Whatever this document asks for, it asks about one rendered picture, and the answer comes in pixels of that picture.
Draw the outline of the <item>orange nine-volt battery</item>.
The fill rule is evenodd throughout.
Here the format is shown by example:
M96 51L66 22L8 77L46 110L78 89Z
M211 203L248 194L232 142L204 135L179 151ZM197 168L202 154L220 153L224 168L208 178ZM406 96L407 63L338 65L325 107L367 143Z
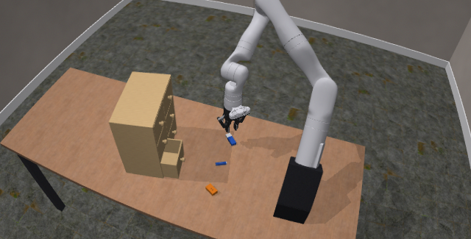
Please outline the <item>orange nine-volt battery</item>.
M209 184L205 187L205 189L212 195L214 196L215 194L218 193L217 189L215 189L214 186L212 186L212 184Z

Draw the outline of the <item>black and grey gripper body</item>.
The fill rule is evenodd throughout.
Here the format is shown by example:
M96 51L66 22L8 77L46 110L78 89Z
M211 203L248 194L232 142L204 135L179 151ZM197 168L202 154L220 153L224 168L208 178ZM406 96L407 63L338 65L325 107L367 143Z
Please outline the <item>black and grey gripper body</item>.
M229 121L229 113L230 113L230 112L231 112L231 111L225 109L225 107L224 107L224 113L223 113L223 115L224 115L224 119L226 119L227 121Z

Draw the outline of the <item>blue and white eraser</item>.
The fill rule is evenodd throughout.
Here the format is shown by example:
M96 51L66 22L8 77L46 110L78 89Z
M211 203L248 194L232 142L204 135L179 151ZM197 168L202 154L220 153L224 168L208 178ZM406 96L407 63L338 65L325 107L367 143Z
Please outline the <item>blue and white eraser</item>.
M236 145L236 141L234 140L233 136L230 133L226 134L225 136L228 139L228 141L230 142L231 146Z

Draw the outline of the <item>tan wooden chest of drawers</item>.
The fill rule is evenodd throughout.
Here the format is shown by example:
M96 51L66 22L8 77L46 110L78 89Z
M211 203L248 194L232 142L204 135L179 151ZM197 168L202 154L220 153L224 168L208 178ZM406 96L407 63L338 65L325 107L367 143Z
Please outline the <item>tan wooden chest of drawers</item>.
M125 171L164 178L153 126L171 74L132 72L109 125Z

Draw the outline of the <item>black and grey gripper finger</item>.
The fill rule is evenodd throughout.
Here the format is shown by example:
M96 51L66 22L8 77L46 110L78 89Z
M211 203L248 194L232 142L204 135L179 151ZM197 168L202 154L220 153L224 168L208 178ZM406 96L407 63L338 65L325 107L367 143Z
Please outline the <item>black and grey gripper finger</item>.
M237 130L239 123L242 123L243 120L245 119L245 117L246 117L246 115L235 119L235 122L234 122L234 125L233 125L233 128L234 128L235 131Z
M229 133L232 119L229 118L229 121L227 121L225 119L225 123L223 123L224 115L222 117L217 117L217 119L218 119L219 123L222 125L222 127L225 128L226 132Z

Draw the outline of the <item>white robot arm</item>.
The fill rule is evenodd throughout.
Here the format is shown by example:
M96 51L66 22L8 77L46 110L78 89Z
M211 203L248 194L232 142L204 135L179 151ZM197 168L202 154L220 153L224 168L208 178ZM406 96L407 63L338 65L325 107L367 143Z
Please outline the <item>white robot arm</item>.
M249 71L237 62L251 60L269 21L274 25L284 49L313 87L295 162L317 168L325 147L338 87L321 66L310 43L285 11L280 0L255 0L252 21L241 36L235 51L221 68L222 77L230 80L225 85L224 107L231 111L230 119L250 113L249 107L242 106L242 93Z

